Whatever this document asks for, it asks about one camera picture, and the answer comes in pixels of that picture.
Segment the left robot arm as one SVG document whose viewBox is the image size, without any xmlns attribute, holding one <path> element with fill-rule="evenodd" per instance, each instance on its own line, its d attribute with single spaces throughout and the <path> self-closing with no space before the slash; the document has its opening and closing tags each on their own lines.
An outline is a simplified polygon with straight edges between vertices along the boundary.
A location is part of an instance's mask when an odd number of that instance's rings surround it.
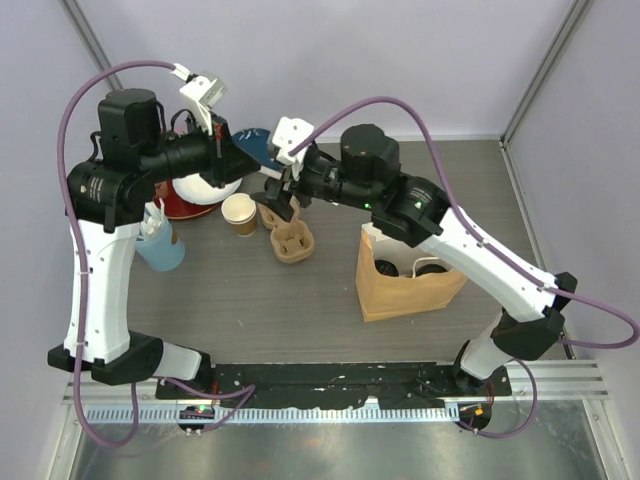
<svg viewBox="0 0 640 480">
<path fill-rule="evenodd" d="M 64 178 L 75 298 L 67 336 L 48 352 L 47 363 L 67 372 L 89 371 L 106 385 L 173 377 L 187 396 L 200 399 L 213 385 L 209 355 L 128 327 L 134 244 L 157 184 L 198 174 L 222 187 L 260 164 L 233 142 L 227 121 L 214 113 L 219 94 L 183 95 L 190 102 L 184 134 L 164 121 L 150 90 L 115 91 L 99 103 L 93 155 Z"/>
</svg>

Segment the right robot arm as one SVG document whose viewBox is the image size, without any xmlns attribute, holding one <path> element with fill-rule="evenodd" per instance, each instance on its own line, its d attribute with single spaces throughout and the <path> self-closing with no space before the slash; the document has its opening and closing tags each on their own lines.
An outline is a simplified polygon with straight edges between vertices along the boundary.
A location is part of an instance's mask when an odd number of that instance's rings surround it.
<svg viewBox="0 0 640 480">
<path fill-rule="evenodd" d="M 302 206 L 320 199 L 368 211 L 382 234 L 438 257 L 489 293 L 502 310 L 461 347 L 451 370 L 457 391 L 475 394 L 510 360 L 537 360 L 559 341 L 567 303 L 544 288 L 572 293 L 574 276 L 544 272 L 476 229 L 440 187 L 402 172 L 399 143 L 381 128 L 348 128 L 340 137 L 338 159 L 316 144 L 294 150 L 312 131 L 302 119 L 279 120 L 269 142 L 284 171 L 252 199 L 286 221 L 293 217 L 291 198 Z"/>
</svg>

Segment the black coffee lid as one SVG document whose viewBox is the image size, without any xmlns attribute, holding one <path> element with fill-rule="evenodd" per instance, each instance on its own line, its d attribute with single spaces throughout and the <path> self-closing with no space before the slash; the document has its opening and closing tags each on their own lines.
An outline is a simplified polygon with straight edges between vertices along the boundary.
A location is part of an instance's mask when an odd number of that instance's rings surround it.
<svg viewBox="0 0 640 480">
<path fill-rule="evenodd" d="M 388 260 L 377 259 L 374 261 L 374 265 L 377 272 L 383 276 L 389 276 L 389 277 L 399 276 L 398 268 Z"/>
<path fill-rule="evenodd" d="M 427 274 L 447 273 L 448 269 L 442 265 L 431 263 L 420 266 L 416 269 L 415 276 L 420 277 Z"/>
</svg>

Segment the brown paper bag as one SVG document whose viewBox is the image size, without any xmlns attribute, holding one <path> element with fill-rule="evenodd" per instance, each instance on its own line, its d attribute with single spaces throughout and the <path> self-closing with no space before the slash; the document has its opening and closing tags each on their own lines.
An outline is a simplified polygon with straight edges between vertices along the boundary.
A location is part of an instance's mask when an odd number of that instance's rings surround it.
<svg viewBox="0 0 640 480">
<path fill-rule="evenodd" d="M 379 274 L 374 261 L 392 262 L 398 277 Z M 425 264 L 439 264 L 447 273 L 415 276 Z M 467 277 L 436 255 L 411 248 L 367 223 L 361 226 L 356 267 L 356 291 L 366 322 L 442 309 L 467 282 Z"/>
</svg>

